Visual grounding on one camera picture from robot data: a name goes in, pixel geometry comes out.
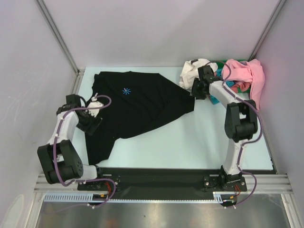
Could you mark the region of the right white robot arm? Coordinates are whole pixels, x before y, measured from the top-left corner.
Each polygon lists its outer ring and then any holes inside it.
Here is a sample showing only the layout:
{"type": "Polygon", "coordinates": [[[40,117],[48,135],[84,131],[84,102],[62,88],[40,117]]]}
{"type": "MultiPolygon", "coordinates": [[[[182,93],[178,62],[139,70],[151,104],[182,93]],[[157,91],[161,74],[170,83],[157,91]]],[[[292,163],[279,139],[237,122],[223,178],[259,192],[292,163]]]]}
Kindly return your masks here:
{"type": "Polygon", "coordinates": [[[219,185],[223,190],[231,190],[240,179],[245,146],[258,130],[256,104],[253,100],[244,100],[217,79],[194,79],[191,94],[197,99],[211,95],[226,109],[224,131],[229,142],[219,185]]]}

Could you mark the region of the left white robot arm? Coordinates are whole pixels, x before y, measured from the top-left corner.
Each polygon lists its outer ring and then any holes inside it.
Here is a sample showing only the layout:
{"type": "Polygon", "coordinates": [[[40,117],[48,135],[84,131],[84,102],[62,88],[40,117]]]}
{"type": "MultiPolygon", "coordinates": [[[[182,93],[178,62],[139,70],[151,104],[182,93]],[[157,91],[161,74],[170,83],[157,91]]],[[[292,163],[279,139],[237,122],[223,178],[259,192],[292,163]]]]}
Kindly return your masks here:
{"type": "Polygon", "coordinates": [[[92,135],[102,122],[99,106],[79,107],[66,104],[57,110],[57,124],[46,145],[38,147],[37,154],[49,184],[68,186],[72,182],[88,181],[95,190],[101,189],[105,178],[95,165],[84,165],[72,144],[75,129],[92,135]]]}

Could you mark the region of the black t shirt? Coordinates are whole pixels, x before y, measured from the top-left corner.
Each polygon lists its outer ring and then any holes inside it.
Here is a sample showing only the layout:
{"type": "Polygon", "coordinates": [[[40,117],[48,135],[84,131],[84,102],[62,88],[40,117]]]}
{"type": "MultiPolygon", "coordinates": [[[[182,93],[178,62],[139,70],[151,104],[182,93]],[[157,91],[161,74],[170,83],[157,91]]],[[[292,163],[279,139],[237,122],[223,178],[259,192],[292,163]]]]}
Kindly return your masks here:
{"type": "Polygon", "coordinates": [[[107,160],[116,140],[155,130],[194,110],[195,98],[159,73],[100,72],[94,76],[93,94],[108,104],[102,121],[85,135],[88,163],[107,160]]]}

